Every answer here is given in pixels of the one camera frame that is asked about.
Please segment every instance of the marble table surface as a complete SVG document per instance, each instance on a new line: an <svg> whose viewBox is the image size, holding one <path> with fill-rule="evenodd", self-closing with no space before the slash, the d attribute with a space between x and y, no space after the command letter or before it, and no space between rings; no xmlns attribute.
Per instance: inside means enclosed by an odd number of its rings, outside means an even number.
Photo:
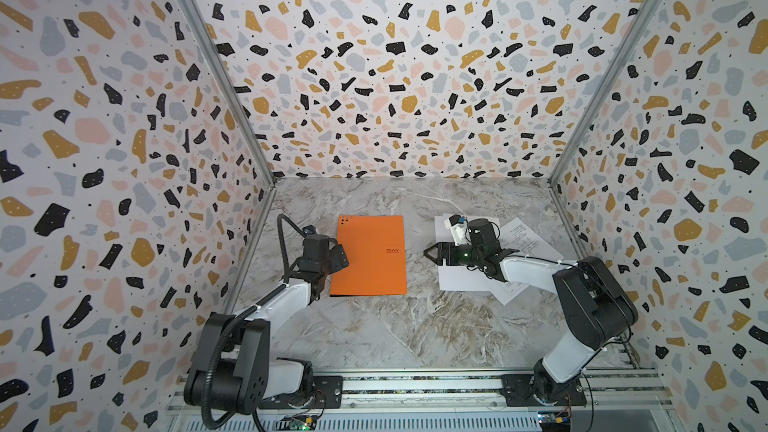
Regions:
<svg viewBox="0 0 768 432"><path fill-rule="evenodd" d="M273 332L270 354L312 360L316 368L530 368L567 330L555 295L528 288L507 305L487 292L439 290L437 267L422 256L443 213L520 217L566 258L573 246L546 182L508 179L281 179L235 310L271 291L283 273L276 217L336 236L339 215L403 216L408 294L330 297ZM286 225L292 262L301 238ZM590 364L627 367L615 346Z"/></svg>

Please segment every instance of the terrazzo wallpaper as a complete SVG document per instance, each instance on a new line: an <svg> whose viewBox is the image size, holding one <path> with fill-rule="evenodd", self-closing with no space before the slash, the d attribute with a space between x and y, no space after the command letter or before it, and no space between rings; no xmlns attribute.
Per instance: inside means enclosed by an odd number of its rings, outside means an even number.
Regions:
<svg viewBox="0 0 768 432"><path fill-rule="evenodd" d="M768 0L664 0L557 185L696 432L768 430L766 46Z"/></svg>
<svg viewBox="0 0 768 432"><path fill-rule="evenodd" d="M282 176L547 176L643 0L198 0Z"/></svg>
<svg viewBox="0 0 768 432"><path fill-rule="evenodd" d="M261 177L175 0L0 13L0 429L158 430Z"/></svg>

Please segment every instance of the metal corner post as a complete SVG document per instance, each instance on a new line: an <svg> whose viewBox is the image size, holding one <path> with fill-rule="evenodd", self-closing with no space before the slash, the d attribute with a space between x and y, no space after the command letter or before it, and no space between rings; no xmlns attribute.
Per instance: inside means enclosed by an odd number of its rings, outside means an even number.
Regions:
<svg viewBox="0 0 768 432"><path fill-rule="evenodd" d="M553 186L560 181L565 169L568 168L568 163L578 150L578 144L586 135L589 130L592 121L600 113L600 108L608 97L611 87L616 83L616 79L619 78L621 71L624 70L624 66L629 61L631 54L634 52L635 47L640 42L640 38L645 32L646 27L650 19L656 14L656 10L661 5L662 0L644 0L640 6L638 16L629 28L626 37L621 41L619 49L614 59L608 65L598 89L592 95L589 103L587 104L584 114L581 116L576 128L571 134L571 139L568 140L568 144L565 146L565 150L560 155L558 163L554 165L552 175L549 177L549 184Z"/></svg>
<svg viewBox="0 0 768 432"><path fill-rule="evenodd" d="M208 67L210 67L214 78L221 87L226 106L232 111L237 127L243 134L243 139L245 140L251 155L254 156L257 168L264 178L264 185L271 190L275 187L274 174L272 173L269 164L266 162L259 141L256 140L256 136L254 135L254 130L251 129L250 123L245 117L243 105L237 98L237 94L230 81L230 76L226 73L224 65L219 60L219 54L216 52L216 45L208 35L203 16L200 14L200 9L197 8L197 2L195 0L178 0L178 7L184 16L187 17L187 22L192 29L192 34L200 46L200 52L202 53L205 62L208 64Z"/></svg>

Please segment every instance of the side wall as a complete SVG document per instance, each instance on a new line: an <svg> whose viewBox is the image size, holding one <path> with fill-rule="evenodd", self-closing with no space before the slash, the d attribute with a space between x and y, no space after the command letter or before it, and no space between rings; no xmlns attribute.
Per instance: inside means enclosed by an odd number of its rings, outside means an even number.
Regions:
<svg viewBox="0 0 768 432"><path fill-rule="evenodd" d="M642 0L198 0L277 176L542 177Z"/></svg>
<svg viewBox="0 0 768 432"><path fill-rule="evenodd" d="M557 184L690 430L768 422L767 16L664 0Z"/></svg>
<svg viewBox="0 0 768 432"><path fill-rule="evenodd" d="M0 427L157 430L233 287L253 159L175 0L0 13Z"/></svg>

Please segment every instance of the terrazzo patterned wall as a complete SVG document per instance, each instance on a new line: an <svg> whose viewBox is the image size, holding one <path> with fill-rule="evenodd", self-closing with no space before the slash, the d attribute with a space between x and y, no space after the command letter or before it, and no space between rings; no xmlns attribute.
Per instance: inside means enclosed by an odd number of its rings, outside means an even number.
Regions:
<svg viewBox="0 0 768 432"><path fill-rule="evenodd" d="M768 0L664 0L557 185L696 432L768 430L766 46Z"/></svg>
<svg viewBox="0 0 768 432"><path fill-rule="evenodd" d="M547 176L642 0L198 0L276 176Z"/></svg>
<svg viewBox="0 0 768 432"><path fill-rule="evenodd" d="M0 0L0 429L158 430L260 178L176 0Z"/></svg>

